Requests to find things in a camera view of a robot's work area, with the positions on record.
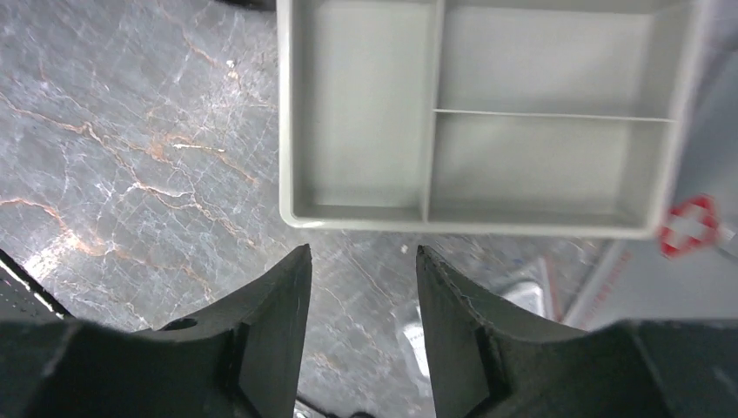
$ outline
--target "white cross symbol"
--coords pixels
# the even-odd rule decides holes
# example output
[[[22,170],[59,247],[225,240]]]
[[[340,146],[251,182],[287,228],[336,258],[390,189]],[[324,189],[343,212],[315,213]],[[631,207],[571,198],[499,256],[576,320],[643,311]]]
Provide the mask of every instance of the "white cross symbol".
[[[709,226],[702,223],[706,211],[703,207],[690,205],[682,215],[675,215],[668,226],[668,229],[673,233],[669,234],[667,244],[674,248],[680,248],[685,239],[704,238],[705,233],[710,229]]]

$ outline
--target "tray divider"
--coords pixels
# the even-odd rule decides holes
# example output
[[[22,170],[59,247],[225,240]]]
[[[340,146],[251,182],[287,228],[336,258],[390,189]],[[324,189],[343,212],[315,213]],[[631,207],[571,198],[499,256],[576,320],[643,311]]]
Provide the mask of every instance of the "tray divider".
[[[428,222],[431,211],[431,190],[433,182],[433,160],[436,145],[436,107],[439,103],[440,60],[443,53],[443,30],[446,20],[446,0],[436,0],[436,20],[431,34],[433,48],[432,62],[430,63],[430,93],[428,95],[428,116],[426,127],[426,141],[421,152],[420,180],[420,211],[424,223]]]
[[[516,118],[574,118],[574,119],[599,119],[599,120],[622,120],[635,122],[674,122],[669,118],[639,118],[635,116],[602,116],[583,115],[575,113],[524,113],[505,111],[462,111],[456,109],[434,109],[436,115],[481,115],[481,116],[510,116]]]

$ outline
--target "red cross logo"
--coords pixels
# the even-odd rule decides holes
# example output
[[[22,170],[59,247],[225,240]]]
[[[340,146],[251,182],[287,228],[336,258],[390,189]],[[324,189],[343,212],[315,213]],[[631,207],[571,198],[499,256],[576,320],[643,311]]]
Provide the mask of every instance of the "red cross logo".
[[[661,253],[674,258],[717,240],[719,221],[713,198],[702,194],[674,206],[661,229]]]

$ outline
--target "marble countertop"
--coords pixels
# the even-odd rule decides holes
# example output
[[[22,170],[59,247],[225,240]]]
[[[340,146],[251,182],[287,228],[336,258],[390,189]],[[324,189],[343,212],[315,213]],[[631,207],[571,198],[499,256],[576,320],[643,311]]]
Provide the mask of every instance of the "marble countertop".
[[[414,253],[493,278],[561,246],[292,229],[278,214],[276,17],[206,0],[0,5],[0,247],[73,314],[161,327],[310,243],[300,393],[341,416],[432,416],[391,312]],[[570,280],[583,271],[560,264]]]

